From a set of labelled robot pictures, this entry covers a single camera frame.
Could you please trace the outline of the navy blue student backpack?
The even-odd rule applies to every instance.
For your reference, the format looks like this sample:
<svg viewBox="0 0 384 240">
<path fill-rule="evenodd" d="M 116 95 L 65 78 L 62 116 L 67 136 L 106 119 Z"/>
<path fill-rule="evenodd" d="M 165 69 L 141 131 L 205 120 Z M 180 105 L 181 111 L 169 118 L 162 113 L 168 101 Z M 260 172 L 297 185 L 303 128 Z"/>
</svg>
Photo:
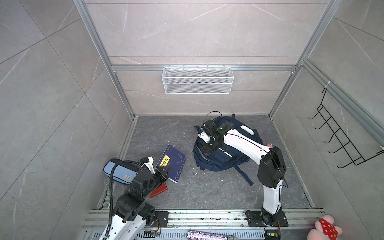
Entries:
<svg viewBox="0 0 384 240">
<path fill-rule="evenodd" d="M 225 116 L 225 117 L 218 117 L 213 120 L 213 122 L 220 126 L 224 123 L 232 123 L 238 132 L 240 132 L 242 135 L 250 138 L 251 140 L 263 145 L 263 141 L 260 138 L 257 130 L 251 129 L 249 131 L 244 130 L 241 128 L 241 126 L 244 125 L 244 123 L 236 120 L 235 115 L 232 116 Z M 241 151 L 231 147 L 224 145 L 222 148 L 219 148 L 212 152 L 207 157 L 204 156 L 201 153 L 201 150 L 203 149 L 203 145 L 205 142 L 201 138 L 197 138 L 193 154 L 195 161 L 197 163 L 197 166 L 201 170 L 209 170 L 213 172 L 220 172 L 224 170 L 228 170 L 230 168 L 235 168 L 247 181 L 247 183 L 252 186 L 254 183 L 251 181 L 251 179 L 245 174 L 238 166 L 248 162 L 250 160 L 249 157 L 247 157 L 245 154 L 243 154 Z"/>
</svg>

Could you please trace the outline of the dark blue book yellow label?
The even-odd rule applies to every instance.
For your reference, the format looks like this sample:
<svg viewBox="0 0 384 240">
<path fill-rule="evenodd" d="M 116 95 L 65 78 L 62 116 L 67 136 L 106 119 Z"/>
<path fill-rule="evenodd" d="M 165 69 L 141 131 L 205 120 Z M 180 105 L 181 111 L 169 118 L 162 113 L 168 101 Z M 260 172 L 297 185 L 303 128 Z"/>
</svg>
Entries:
<svg viewBox="0 0 384 240">
<path fill-rule="evenodd" d="M 172 145 L 168 145 L 157 163 L 157 168 L 168 167 L 170 169 L 169 179 L 174 183 L 178 183 L 186 161 L 187 155 Z"/>
</svg>

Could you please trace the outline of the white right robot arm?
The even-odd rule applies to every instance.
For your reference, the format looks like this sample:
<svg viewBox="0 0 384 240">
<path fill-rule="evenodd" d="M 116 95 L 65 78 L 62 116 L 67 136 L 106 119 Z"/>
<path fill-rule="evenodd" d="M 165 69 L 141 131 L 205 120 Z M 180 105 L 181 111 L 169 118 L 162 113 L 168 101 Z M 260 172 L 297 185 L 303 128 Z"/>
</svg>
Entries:
<svg viewBox="0 0 384 240">
<path fill-rule="evenodd" d="M 264 145 L 258 132 L 235 116 L 207 120 L 195 129 L 198 137 L 193 152 L 201 170 L 220 172 L 234 168 L 253 185 L 239 166 L 249 160 L 258 165 L 257 177 L 264 193 L 261 217 L 267 226 L 276 224 L 283 214 L 281 189 L 287 170 L 281 149 Z"/>
</svg>

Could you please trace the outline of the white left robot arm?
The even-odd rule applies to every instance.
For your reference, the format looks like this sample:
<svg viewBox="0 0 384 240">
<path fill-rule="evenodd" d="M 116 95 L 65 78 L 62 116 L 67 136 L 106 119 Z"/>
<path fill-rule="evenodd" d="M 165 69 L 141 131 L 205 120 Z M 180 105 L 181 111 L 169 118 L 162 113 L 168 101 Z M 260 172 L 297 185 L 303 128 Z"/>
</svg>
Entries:
<svg viewBox="0 0 384 240">
<path fill-rule="evenodd" d="M 153 174 L 149 169 L 140 169 L 129 184 L 128 190 L 110 209 L 107 226 L 101 240 L 133 240 L 155 220 L 155 207 L 146 203 L 149 195 L 164 184 L 170 176 L 171 167 L 159 167 Z"/>
</svg>

